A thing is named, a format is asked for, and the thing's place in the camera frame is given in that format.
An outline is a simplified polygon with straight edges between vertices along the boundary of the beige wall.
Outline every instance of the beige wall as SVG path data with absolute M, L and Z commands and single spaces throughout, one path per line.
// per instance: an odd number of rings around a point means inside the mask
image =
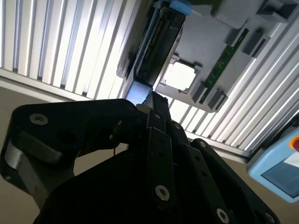
M 0 145 L 5 138 L 11 112 L 14 108 L 24 104 L 42 103 L 41 100 L 31 98 L 16 92 L 0 88 Z M 75 174 L 110 158 L 112 150 L 95 152 L 76 160 Z M 268 204 L 278 215 L 283 224 L 299 224 L 299 203 L 288 204 L 266 188 L 250 179 L 245 165 L 233 161 L 226 161 L 237 174 Z M 38 208 L 33 199 L 0 178 L 0 224 L 30 224 L 38 214 Z

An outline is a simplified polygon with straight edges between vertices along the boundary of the green circuit board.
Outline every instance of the green circuit board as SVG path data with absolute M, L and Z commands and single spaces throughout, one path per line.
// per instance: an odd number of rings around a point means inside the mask
M 242 41 L 244 40 L 244 38 L 246 37 L 248 32 L 249 32 L 248 29 L 244 29 L 244 31 L 240 35 L 236 44 L 233 47 L 230 45 L 227 45 L 225 47 L 225 49 L 223 50 L 222 54 L 220 55 L 219 59 L 217 60 L 217 62 L 215 64 L 215 66 L 212 68 L 212 71 L 210 72 L 210 74 L 208 75 L 206 80 L 204 81 L 204 86 L 207 88 L 207 90 L 200 100 L 201 104 L 203 104 L 206 97 L 209 95 L 210 91 L 212 90 L 212 88 L 216 84 L 217 80 L 219 79 L 219 77 L 221 76 L 223 71 L 225 70 L 226 66 L 228 65 L 228 63 L 230 62 L 230 60 L 232 59 L 232 57 L 234 56 L 236 51 L 238 50 L 239 46 L 241 45 Z

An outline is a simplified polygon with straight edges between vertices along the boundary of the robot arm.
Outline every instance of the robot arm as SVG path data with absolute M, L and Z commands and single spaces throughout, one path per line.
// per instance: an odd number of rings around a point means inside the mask
M 152 92 L 142 107 L 113 99 L 13 112 L 0 172 L 33 196 L 36 224 L 280 223 L 205 141 L 189 142 L 166 98 Z M 74 177 L 78 156 L 120 142 L 128 150 Z

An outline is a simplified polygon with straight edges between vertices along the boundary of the light blue device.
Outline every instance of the light blue device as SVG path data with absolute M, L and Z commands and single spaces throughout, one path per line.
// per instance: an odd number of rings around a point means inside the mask
M 287 129 L 266 150 L 259 150 L 247 164 L 248 174 L 289 203 L 299 200 L 299 152 L 292 143 L 299 140 L 299 127 Z

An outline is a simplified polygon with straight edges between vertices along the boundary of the orange button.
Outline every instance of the orange button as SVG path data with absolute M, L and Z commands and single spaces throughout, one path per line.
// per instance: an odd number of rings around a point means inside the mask
M 299 152 L 299 136 L 292 138 L 290 141 L 290 147 Z
M 293 142 L 293 148 L 296 149 L 299 152 L 299 139 L 296 139 Z

